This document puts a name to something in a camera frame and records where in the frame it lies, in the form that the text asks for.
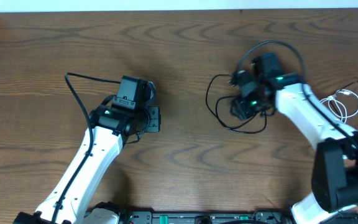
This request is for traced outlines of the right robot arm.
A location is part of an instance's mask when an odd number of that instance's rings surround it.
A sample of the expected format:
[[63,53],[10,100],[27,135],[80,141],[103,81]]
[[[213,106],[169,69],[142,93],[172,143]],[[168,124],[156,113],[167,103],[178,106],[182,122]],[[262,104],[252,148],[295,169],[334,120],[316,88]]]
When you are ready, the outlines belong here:
[[358,223],[358,131],[338,120],[297,73],[285,73],[274,53],[253,59],[252,74],[236,67],[239,95],[231,113],[241,120],[273,109],[284,114],[315,149],[312,192],[291,206],[292,223]]

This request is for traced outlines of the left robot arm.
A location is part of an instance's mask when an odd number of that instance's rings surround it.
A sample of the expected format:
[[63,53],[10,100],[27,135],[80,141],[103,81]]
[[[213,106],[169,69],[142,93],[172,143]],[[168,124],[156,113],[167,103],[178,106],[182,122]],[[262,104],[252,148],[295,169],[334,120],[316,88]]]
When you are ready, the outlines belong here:
[[160,131],[161,115],[153,106],[152,82],[124,76],[115,95],[84,112],[87,129],[81,146],[51,194],[33,214],[20,212],[14,223],[120,223],[119,212],[88,205],[112,161],[130,136]]

